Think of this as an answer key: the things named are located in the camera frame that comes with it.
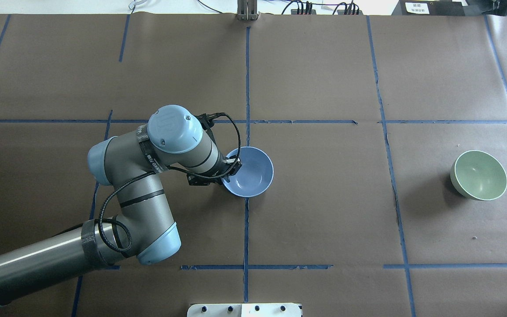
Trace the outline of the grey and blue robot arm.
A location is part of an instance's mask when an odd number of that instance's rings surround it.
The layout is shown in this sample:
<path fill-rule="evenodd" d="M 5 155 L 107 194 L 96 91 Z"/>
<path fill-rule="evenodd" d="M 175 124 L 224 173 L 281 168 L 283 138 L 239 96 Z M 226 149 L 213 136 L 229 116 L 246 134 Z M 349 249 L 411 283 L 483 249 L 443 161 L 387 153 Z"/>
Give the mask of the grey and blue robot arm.
<path fill-rule="evenodd" d="M 189 185 L 222 184 L 241 168 L 224 156 L 212 127 L 224 112 L 194 116 L 167 105 L 134 132 L 93 146 L 87 164 L 97 183 L 114 191 L 96 218 L 44 241 L 0 255 L 0 308 L 31 293 L 137 257 L 159 263 L 181 247 L 160 174 L 179 171 Z"/>

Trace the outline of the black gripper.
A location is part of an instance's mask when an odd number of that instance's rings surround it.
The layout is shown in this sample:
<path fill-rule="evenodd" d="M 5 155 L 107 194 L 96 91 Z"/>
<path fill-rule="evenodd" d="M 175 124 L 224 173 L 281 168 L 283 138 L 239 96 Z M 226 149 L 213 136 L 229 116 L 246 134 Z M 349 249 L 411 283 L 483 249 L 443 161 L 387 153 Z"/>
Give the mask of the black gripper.
<path fill-rule="evenodd" d="M 198 169 L 189 170 L 187 181 L 189 185 L 195 186 L 205 186 L 211 183 L 222 185 L 224 181 L 229 182 L 229 177 L 236 175 L 241 167 L 242 161 L 238 156 L 220 156 L 213 166 L 202 173 Z"/>

